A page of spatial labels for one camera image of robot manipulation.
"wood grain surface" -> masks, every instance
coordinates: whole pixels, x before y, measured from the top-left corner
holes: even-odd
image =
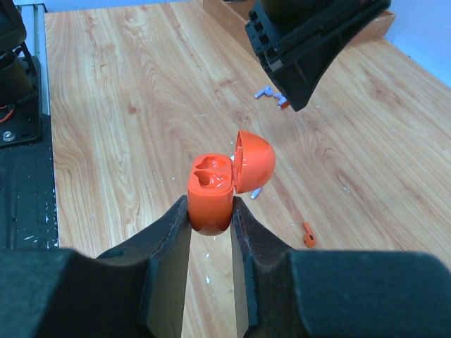
[[[197,2],[48,13],[61,246],[96,256],[186,193],[246,129],[276,173],[252,212],[304,249],[420,250],[451,266],[451,91],[385,41],[343,51],[302,112]],[[184,337],[236,337],[230,236],[192,235]]]

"open case lid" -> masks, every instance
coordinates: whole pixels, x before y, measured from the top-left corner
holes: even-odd
[[[273,147],[260,136],[240,130],[233,158],[233,179],[237,194],[263,187],[276,168]]]

